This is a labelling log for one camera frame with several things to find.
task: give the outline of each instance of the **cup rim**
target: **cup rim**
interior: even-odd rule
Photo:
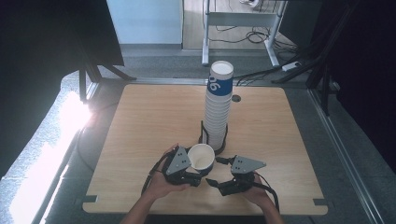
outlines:
[[[210,155],[211,155],[211,160],[212,160],[212,162],[211,162],[210,164],[208,164],[207,166],[205,166],[205,167],[199,167],[199,168],[197,168],[197,167],[194,167],[194,164],[193,164],[193,162],[192,162],[192,160],[191,160],[191,156],[192,156],[191,154],[194,153],[194,150],[197,150],[196,148],[202,147],[202,146],[205,146],[205,148],[208,148],[208,151],[210,151]],[[197,170],[197,171],[203,171],[203,170],[209,168],[211,165],[213,165],[213,162],[215,161],[215,157],[216,157],[216,155],[215,155],[215,150],[213,149],[213,147],[210,146],[210,145],[208,145],[208,144],[205,144],[205,143],[196,144],[196,145],[194,145],[193,147],[191,147],[190,150],[189,150],[189,152],[187,153],[187,156],[189,157],[189,159],[190,159],[190,161],[191,161],[191,167],[192,167],[193,169]]]
[[[220,71],[217,68],[218,64],[223,64],[223,65],[228,66],[228,70]],[[227,80],[229,78],[233,78],[233,65],[226,61],[213,62],[212,65],[210,65],[210,74],[220,80]]]

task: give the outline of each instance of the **black curtain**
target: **black curtain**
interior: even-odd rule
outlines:
[[[396,173],[395,15],[392,1],[360,1],[330,65],[338,100]]]
[[[46,116],[62,78],[86,63],[123,65],[106,0],[2,1],[0,176]]]

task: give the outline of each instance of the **blue label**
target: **blue label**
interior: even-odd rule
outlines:
[[[225,96],[233,91],[233,79],[219,80],[215,77],[209,76],[207,81],[207,89],[210,93],[217,96]]]

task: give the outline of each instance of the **stack of paper cups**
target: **stack of paper cups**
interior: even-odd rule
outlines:
[[[228,62],[217,61],[212,64],[207,81],[204,120],[204,127],[209,134],[208,144],[215,151],[221,148],[224,140],[232,96],[233,66]]]

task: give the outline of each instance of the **wooden table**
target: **wooden table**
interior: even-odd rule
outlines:
[[[121,96],[84,203],[90,213],[126,213],[140,196],[147,174],[174,143],[197,144],[205,115],[206,86],[128,85]],[[265,161],[258,170],[276,191],[281,214],[324,215],[326,205],[285,92],[280,88],[234,87],[227,147],[221,157],[240,155]],[[207,176],[232,178],[231,166],[215,163]],[[198,188],[158,200],[151,214],[258,215],[262,211],[235,194],[222,197],[203,179]]]

